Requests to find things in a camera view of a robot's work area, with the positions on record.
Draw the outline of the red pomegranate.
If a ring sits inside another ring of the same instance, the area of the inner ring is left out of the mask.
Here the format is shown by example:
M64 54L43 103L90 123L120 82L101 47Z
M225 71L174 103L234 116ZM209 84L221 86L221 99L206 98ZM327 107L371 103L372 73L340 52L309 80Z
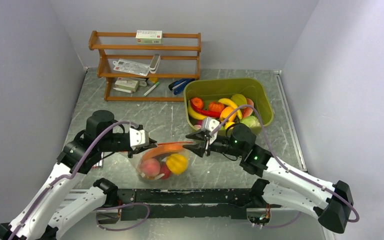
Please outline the red pomegranate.
M168 179L171 176L171 173L172 172L169 170L166 162L162 162L160 166L160 173L159 173L160 179L161 180Z

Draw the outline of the papaya slice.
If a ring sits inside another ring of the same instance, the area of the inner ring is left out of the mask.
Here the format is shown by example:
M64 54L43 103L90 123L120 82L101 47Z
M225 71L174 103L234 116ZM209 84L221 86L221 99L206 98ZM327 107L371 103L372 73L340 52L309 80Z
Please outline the papaya slice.
M155 148L152 148L148 150L142 157L141 161L145 161L148 159L155 158L160 155L167 155L167 154L173 154L173 153L179 153L183 150L183 144L182 143L170 143L170 144L163 144L158 145Z

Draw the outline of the pink peach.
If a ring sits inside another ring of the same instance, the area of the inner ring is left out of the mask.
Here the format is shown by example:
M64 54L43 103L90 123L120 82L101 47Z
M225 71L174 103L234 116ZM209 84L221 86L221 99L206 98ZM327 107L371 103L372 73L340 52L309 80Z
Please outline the pink peach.
M139 170L147 177L156 177L160 173L161 165L157 159L149 158L140 164Z

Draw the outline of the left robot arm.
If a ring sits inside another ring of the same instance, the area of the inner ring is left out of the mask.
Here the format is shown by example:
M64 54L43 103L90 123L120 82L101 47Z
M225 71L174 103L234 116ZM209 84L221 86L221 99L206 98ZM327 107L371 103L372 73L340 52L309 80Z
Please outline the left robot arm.
M103 159L103 153L125 152L132 158L156 146L143 125L117 121L108 110L93 112L85 129L63 147L49 177L25 209L10 222L0 223L0 239L55 240L89 212L119 205L118 187L101 178L85 196L57 211L69 192Z

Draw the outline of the clear zip top bag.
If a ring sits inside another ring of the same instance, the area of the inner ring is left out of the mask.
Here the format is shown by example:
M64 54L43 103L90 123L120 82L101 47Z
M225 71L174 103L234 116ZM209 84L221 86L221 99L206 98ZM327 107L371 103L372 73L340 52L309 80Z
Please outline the clear zip top bag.
M190 163L190 152L184 148L184 145L188 145L190 144L191 142L190 141L176 141L176 142L163 142L163 143L158 143L158 145L164 145L164 144L174 144L174 143L179 143L179 144L183 144L183 150L181 152L178 152L178 153L168 153L168 154L165 154L165 155L159 155L159 156L156 156L154 159L157 159L159 162L160 162L160 165L162 164L162 162L166 162L167 160L167 157L172 155L172 154L181 154L181 155L184 155L186 158L188 158L188 167L189 167L189 163ZM136 156L134 157L133 159L130 160L130 163L132 164L133 167L135 167L135 170L136 170L136 174L143 180L145 181L163 181L165 179L160 179L160 176L159 174L155 177L149 177L149 176L146 176L144 175L141 171L140 171L140 165L142 163L141 161L141 157L147 152L145 151L144 153L142 153L140 156ZM176 174L173 174L171 173L170 177L176 177L176 176L179 176L179 175L176 175Z

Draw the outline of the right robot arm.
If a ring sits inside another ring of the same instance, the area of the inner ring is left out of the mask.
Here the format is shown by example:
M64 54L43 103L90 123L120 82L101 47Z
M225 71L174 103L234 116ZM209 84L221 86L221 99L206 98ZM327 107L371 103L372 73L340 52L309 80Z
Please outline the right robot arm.
M233 127L229 136L211 136L208 129L186 135L195 140L185 149L199 157L211 152L240 158L240 167L258 176L250 192L250 202L255 207L280 205L305 213L317 219L326 229L343 234L352 220L354 201L350 186L314 177L301 171L256 144L257 136L242 123Z

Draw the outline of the yellow bell pepper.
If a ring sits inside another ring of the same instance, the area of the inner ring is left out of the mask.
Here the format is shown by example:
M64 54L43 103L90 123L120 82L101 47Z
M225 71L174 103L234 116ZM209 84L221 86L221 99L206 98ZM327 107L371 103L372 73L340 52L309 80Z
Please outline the yellow bell pepper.
M188 168L189 160L182 154L174 153L167 157L166 165L175 175L180 175Z

